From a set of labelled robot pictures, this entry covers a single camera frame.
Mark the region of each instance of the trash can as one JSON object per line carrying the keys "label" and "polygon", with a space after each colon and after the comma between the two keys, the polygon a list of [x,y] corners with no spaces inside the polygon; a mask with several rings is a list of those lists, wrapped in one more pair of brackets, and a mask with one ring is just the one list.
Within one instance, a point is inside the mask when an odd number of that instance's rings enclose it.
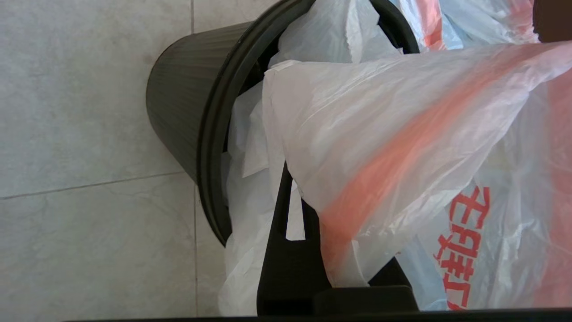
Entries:
{"label": "trash can", "polygon": [[[151,125],[196,182],[207,220],[226,243],[232,232],[223,197],[221,154],[238,95],[260,82],[278,40],[314,0],[282,0],[254,22],[193,34],[168,47],[151,70]],[[389,0],[372,0],[381,29],[404,53],[419,52],[407,21]]]}

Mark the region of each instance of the tile floor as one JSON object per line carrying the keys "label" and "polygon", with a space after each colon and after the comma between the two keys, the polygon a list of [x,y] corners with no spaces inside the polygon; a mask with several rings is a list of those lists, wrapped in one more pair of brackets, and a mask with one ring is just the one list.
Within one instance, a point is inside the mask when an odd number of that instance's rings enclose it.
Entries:
{"label": "tile floor", "polygon": [[0,321],[218,315],[224,249],[146,81],[276,1],[0,0]]}

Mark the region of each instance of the plastic bag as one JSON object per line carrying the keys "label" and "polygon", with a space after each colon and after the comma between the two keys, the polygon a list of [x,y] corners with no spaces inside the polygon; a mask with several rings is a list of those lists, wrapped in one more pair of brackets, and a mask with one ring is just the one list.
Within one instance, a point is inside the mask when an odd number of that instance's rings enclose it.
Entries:
{"label": "plastic bag", "polygon": [[442,14],[439,0],[391,0],[401,11],[417,39],[419,50],[463,48],[449,19]]}
{"label": "plastic bag", "polygon": [[362,62],[399,55],[378,22],[369,0],[316,0],[280,37],[270,66],[286,60]]}
{"label": "plastic bag", "polygon": [[426,257],[397,256],[416,270],[406,274],[420,308],[435,294],[449,309],[572,305],[571,88],[570,71],[536,87],[474,180],[418,234]]}
{"label": "plastic bag", "polygon": [[538,42],[533,0],[440,0],[465,47]]}
{"label": "plastic bag", "polygon": [[319,213],[332,285],[366,286],[471,182],[530,92],[571,66],[564,42],[267,71],[263,115]]}
{"label": "plastic bag", "polygon": [[[400,55],[378,20],[368,0],[317,0],[308,14],[281,36],[280,52],[271,64],[286,57],[359,62]],[[263,122],[260,100],[259,84],[237,98],[231,118],[227,190],[233,233],[225,251],[227,280],[219,294],[220,311],[227,316],[256,314],[256,291],[285,161],[274,129]],[[304,239],[296,183],[292,185],[286,238]]]}

